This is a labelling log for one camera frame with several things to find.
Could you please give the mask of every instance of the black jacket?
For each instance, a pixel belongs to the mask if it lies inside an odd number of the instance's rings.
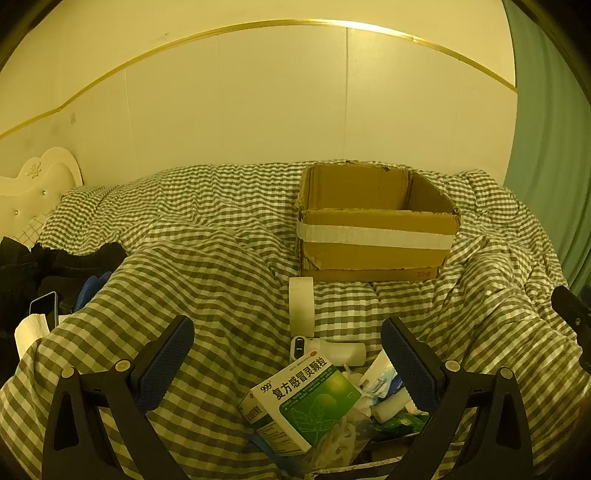
[[[0,387],[18,365],[14,330],[28,315],[29,304],[56,291],[60,314],[71,313],[87,278],[114,271],[126,254],[119,244],[103,245],[96,252],[77,257],[63,250],[36,244],[31,251],[10,238],[0,242]]]

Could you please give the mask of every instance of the open cardboard box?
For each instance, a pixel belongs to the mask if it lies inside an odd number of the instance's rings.
[[[460,228],[452,200],[406,168],[307,167],[296,206],[301,275],[317,281],[434,278]]]

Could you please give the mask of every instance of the tufted headboard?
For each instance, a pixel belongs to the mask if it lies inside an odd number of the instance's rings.
[[[27,160],[16,178],[0,177],[0,238],[19,237],[32,220],[47,215],[65,192],[80,185],[78,163],[61,147]]]

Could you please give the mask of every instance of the white cylinder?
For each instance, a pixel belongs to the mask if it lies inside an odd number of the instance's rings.
[[[290,278],[291,336],[314,336],[314,279]]]
[[[365,344],[346,342],[327,342],[322,338],[310,338],[306,342],[306,352],[318,350],[333,365],[361,367],[365,363]]]
[[[406,388],[388,397],[382,403],[371,407],[371,412],[380,423],[385,423],[394,417],[411,400]]]

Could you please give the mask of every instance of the checkered bedsheet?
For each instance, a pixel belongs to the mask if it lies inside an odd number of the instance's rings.
[[[297,274],[294,201],[304,166],[178,168],[64,196],[41,235],[45,246],[85,254],[120,242],[130,255],[84,309],[33,344],[0,391],[0,435],[33,478],[61,370],[96,372],[133,358],[177,314],[193,319],[196,339],[161,406],[148,413],[156,432],[193,479],[281,477],[248,442],[238,403],[289,363],[288,279]],[[382,320],[397,315],[442,359],[477,372],[511,367],[543,465],[589,388],[574,333],[550,306],[552,289],[565,284],[558,258],[531,212],[485,173],[425,175],[462,214],[440,276],[316,284],[317,336],[365,342],[369,363]],[[140,478],[102,414],[124,471]]]

